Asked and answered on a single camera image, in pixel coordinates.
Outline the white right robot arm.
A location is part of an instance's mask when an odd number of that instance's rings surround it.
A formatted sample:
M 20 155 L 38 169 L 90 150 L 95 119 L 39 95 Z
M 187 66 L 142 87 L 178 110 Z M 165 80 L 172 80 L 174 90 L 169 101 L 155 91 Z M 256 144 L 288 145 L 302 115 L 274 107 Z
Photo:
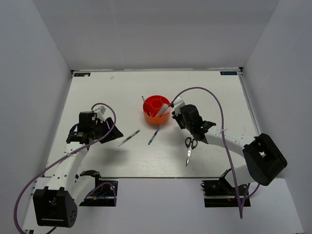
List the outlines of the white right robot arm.
M 268 186 L 288 165 L 285 157 L 271 137 L 261 133 L 258 136 L 245 136 L 222 130 L 214 122 L 205 121 L 192 104 L 173 105 L 173 119 L 181 129 L 188 130 L 197 142 L 224 147 L 242 156 L 246 164 L 229 169 L 220 182 L 221 191 L 232 194 L 238 185 L 257 182 Z

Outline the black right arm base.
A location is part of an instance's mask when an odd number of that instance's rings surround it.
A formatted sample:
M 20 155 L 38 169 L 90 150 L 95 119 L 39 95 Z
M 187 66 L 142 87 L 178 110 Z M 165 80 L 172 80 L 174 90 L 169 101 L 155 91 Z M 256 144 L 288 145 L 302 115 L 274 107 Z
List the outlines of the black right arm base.
M 231 169 L 226 170 L 218 179 L 207 179 L 201 182 L 205 208 L 239 207 L 235 188 L 225 179 L 230 171 Z

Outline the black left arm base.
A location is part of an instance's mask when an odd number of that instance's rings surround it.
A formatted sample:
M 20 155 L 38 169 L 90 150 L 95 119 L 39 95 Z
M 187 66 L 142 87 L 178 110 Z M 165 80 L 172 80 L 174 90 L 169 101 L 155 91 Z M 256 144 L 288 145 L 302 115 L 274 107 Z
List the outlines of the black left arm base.
M 118 179 L 100 178 L 96 186 L 101 185 L 91 195 L 85 198 L 82 207 L 115 207 L 117 204 Z

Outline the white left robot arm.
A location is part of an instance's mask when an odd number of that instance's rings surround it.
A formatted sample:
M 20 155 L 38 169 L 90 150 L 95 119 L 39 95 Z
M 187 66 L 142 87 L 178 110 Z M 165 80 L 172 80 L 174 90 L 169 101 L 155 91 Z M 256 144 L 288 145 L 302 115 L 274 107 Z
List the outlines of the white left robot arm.
M 78 206 L 89 193 L 103 189 L 99 172 L 78 174 L 79 167 L 94 142 L 101 144 L 123 137 L 113 120 L 104 118 L 105 108 L 79 114 L 78 123 L 69 131 L 64 150 L 65 159 L 43 189 L 35 190 L 33 204 L 37 224 L 47 227 L 71 228 L 77 218 Z

